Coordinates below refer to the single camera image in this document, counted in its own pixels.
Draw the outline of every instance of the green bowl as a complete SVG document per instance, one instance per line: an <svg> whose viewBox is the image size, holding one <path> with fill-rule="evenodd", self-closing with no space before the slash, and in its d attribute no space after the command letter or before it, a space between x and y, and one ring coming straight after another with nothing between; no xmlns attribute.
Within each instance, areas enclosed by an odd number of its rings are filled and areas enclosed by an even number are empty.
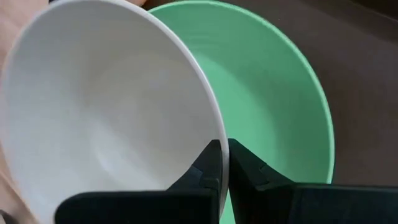
<svg viewBox="0 0 398 224"><path fill-rule="evenodd" d="M331 182L333 126L315 72L275 26L238 6L179 1L150 10L191 50L229 138L297 182ZM221 223L234 223L227 199Z"/></svg>

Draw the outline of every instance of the bowl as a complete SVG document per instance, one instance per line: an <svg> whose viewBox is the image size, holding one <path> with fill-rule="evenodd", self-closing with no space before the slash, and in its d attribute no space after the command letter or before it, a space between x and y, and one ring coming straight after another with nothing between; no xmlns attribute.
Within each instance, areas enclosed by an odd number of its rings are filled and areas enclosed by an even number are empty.
<svg viewBox="0 0 398 224"><path fill-rule="evenodd" d="M23 31L1 82L1 142L41 223L87 191L164 190L212 139L215 96L178 37L126 1L52 3Z"/></svg>
<svg viewBox="0 0 398 224"><path fill-rule="evenodd" d="M334 139L321 84L299 49L254 13L179 1L150 13L191 50L215 92L229 138L297 182L331 182ZM221 223L234 223L228 199Z"/></svg>

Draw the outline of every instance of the brown table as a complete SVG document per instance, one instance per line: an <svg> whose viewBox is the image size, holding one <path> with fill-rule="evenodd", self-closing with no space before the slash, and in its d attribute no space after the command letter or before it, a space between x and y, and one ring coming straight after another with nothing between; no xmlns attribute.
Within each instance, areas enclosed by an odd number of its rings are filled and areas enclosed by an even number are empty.
<svg viewBox="0 0 398 224"><path fill-rule="evenodd" d="M3 29L8 13L4 5L22 0L0 1ZM144 8L169 1L149 0ZM398 167L398 22L348 0L228 2L277 26L317 73L335 129L334 183L398 185L394 173ZM29 17L16 22L16 31L6 35L6 42ZM0 31L0 43L3 35ZM8 47L0 47L0 64Z"/></svg>

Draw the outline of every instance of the white bowl rim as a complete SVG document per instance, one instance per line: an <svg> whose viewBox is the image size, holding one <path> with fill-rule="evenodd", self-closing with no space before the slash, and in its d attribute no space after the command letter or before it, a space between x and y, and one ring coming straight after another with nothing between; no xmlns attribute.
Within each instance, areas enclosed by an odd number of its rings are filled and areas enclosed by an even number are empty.
<svg viewBox="0 0 398 224"><path fill-rule="evenodd" d="M22 29L21 33L15 39L9 53L6 56L4 61L4 66L2 73L0 74L0 103L4 106L4 90L2 88L5 80L7 80L7 76L9 75L9 67L12 64L12 59L15 58L15 54L19 51L21 46L21 42L27 38L27 34L33 28L33 26L38 23L38 20L44 16L45 14L49 13L50 11L62 7L64 5L71 5L71 4L79 4L80 2L90 2L94 0L61 0L55 1L44 10L41 10L38 14L36 14L33 19ZM226 137L226 131L224 128L224 122L222 119L220 107L218 106L218 102L216 96L213 92L213 89L210 86L210 83L199 66L198 62L194 58L191 51L189 51L188 47L180 40L180 38L169 29L162 21L158 18L153 16L151 13L147 12L145 9L134 5L133 3L127 2L125 0L95 0L95 2L103 2L106 4L120 6L125 9L130 10L133 13L138 14L139 16L145 18L150 23L154 24L158 29L160 29L171 41L172 43L183 53L184 57L188 60L190 66L194 69L195 73L198 75L198 78L201 81L202 86L204 87L207 97L209 99L211 109L213 110L213 114L216 118L216 125L218 129L218 136L220 137L220 144L221 144L221 151L222 151L222 181L221 181L221 195L220 195L220 212L219 215L223 214L224 205L226 201L226 194L228 190L228 181L229 181L229 146L228 146L228 139Z"/></svg>

